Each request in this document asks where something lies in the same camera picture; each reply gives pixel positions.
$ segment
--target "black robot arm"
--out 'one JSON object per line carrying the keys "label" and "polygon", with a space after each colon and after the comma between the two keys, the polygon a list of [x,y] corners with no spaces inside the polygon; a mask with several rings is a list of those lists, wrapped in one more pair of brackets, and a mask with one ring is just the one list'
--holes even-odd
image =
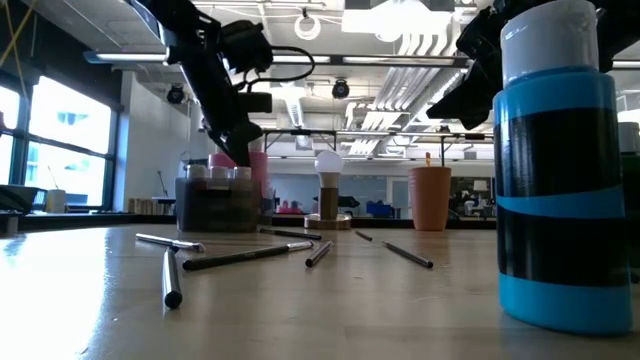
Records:
{"label": "black robot arm", "polygon": [[209,137],[238,166],[249,166],[248,143],[262,130],[248,111],[271,112],[269,94],[239,94],[228,75],[266,71],[272,47],[262,25],[236,21],[226,26],[189,0],[126,0],[167,48],[167,63],[179,64],[204,115]]}
{"label": "black robot arm", "polygon": [[[532,7],[554,0],[495,0],[469,23],[458,50],[474,60],[462,83],[433,105],[431,119],[460,119],[471,130],[489,116],[493,97],[502,90],[500,31],[507,21]],[[640,1],[589,0],[598,9],[600,71],[609,72],[613,57],[640,40]]]}

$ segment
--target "wooden tabletop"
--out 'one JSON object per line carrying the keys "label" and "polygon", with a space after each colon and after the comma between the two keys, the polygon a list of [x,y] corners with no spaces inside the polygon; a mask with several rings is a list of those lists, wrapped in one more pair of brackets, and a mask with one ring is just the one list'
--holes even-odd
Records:
{"label": "wooden tabletop", "polygon": [[[495,231],[325,232],[335,247],[182,273],[162,304],[162,246],[175,226],[42,232],[0,239],[0,359],[638,359],[636,333],[587,338],[531,327],[498,304]],[[209,254],[299,241],[192,234]],[[435,262],[426,270],[384,249]],[[178,253],[182,262],[190,253]]]}

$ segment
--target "blue bottle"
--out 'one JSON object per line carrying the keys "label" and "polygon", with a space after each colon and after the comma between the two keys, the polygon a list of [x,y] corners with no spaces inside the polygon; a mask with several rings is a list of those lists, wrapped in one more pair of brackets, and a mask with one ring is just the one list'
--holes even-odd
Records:
{"label": "blue bottle", "polygon": [[598,71],[596,14],[556,0],[502,31],[494,99],[500,302],[590,335],[631,330],[615,84]]}

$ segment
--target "marker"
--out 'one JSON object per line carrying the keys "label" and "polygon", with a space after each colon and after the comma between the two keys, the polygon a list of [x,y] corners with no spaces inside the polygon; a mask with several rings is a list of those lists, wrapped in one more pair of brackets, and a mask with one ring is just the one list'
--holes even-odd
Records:
{"label": "marker", "polygon": [[324,243],[324,245],[322,245],[320,248],[318,248],[318,250],[314,251],[311,256],[309,256],[304,264],[309,268],[313,267],[313,265],[317,264],[318,261],[320,261],[320,259],[322,259],[322,257],[329,252],[331,246],[333,246],[333,242],[331,241]]}
{"label": "marker", "polygon": [[416,264],[419,264],[421,266],[426,267],[427,269],[431,269],[433,267],[433,261],[429,260],[429,259],[425,259],[421,256],[412,254],[406,250],[403,250],[393,244],[389,244],[387,242],[382,242],[382,245],[384,245],[387,249],[393,251],[394,253],[404,257],[405,259],[409,259],[413,262],[415,262]]}
{"label": "marker", "polygon": [[182,303],[182,291],[180,290],[175,256],[177,251],[177,248],[167,248],[162,263],[162,296],[164,304],[170,309],[175,309]]}
{"label": "marker", "polygon": [[322,240],[322,236],[315,234],[305,234],[305,233],[294,233],[292,231],[284,231],[284,230],[272,230],[272,229],[260,229],[260,232],[263,234],[271,234],[271,235],[279,235],[279,236],[288,236],[295,237],[300,239],[309,239],[309,240]]}
{"label": "marker", "polygon": [[136,234],[136,238],[138,240],[152,242],[154,244],[160,244],[164,246],[172,246],[178,249],[190,250],[199,253],[203,253],[205,251],[204,245],[201,243],[192,243],[188,241],[180,241],[180,240],[172,240],[167,238],[162,238],[159,236],[147,235],[147,234]]}
{"label": "marker", "polygon": [[367,241],[373,241],[373,238],[371,236],[365,235],[363,233],[361,233],[360,231],[356,231],[356,235],[360,236],[361,238],[367,240]]}
{"label": "marker", "polygon": [[311,241],[305,241],[300,243],[287,244],[283,246],[274,246],[266,249],[245,251],[241,253],[214,256],[202,259],[187,260],[182,263],[182,268],[186,271],[203,270],[216,266],[222,266],[227,264],[234,264],[242,261],[249,261],[254,259],[261,259],[265,257],[285,254],[290,251],[306,250],[313,247]]}

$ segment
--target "black marker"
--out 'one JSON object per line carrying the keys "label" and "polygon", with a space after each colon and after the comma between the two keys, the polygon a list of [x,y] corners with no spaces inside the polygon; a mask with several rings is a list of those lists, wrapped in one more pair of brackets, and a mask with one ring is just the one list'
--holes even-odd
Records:
{"label": "black marker", "polygon": [[182,291],[180,291],[180,280],[178,278],[178,266],[176,265],[175,253],[177,248],[168,248],[164,252],[162,263],[162,294],[164,304],[170,309],[175,309],[182,303]]}
{"label": "black marker", "polygon": [[360,236],[361,238],[367,240],[367,241],[373,241],[373,238],[371,236],[365,235],[363,233],[361,233],[360,231],[356,231],[356,235]]}
{"label": "black marker", "polygon": [[382,245],[384,245],[387,249],[393,251],[394,253],[404,257],[405,259],[409,259],[413,262],[415,262],[416,264],[422,265],[424,267],[426,267],[427,269],[431,269],[433,267],[433,261],[425,259],[423,257],[420,257],[418,255],[412,254],[406,250],[403,250],[393,244],[389,244],[387,242],[382,242]]}
{"label": "black marker", "polygon": [[260,232],[263,233],[263,234],[296,237],[296,238],[300,238],[300,239],[322,240],[322,236],[315,235],[315,234],[294,233],[294,232],[291,232],[291,231],[271,230],[271,229],[265,229],[265,228],[260,229]]}
{"label": "black marker", "polygon": [[311,241],[305,241],[301,243],[287,244],[283,246],[275,246],[261,250],[246,251],[241,253],[214,256],[202,259],[187,260],[182,263],[182,268],[187,271],[208,269],[211,267],[233,264],[242,261],[249,261],[254,259],[265,258],[269,256],[275,256],[288,253],[289,251],[306,250],[313,247]]}
{"label": "black marker", "polygon": [[309,256],[309,258],[304,262],[304,264],[307,267],[313,267],[313,265],[317,264],[318,261],[320,261],[320,259],[322,259],[322,257],[329,252],[329,250],[331,249],[331,246],[333,246],[333,242],[331,241],[324,243],[324,245],[322,245],[320,248],[318,248],[318,250],[314,251],[313,254],[311,254],[311,256]]}

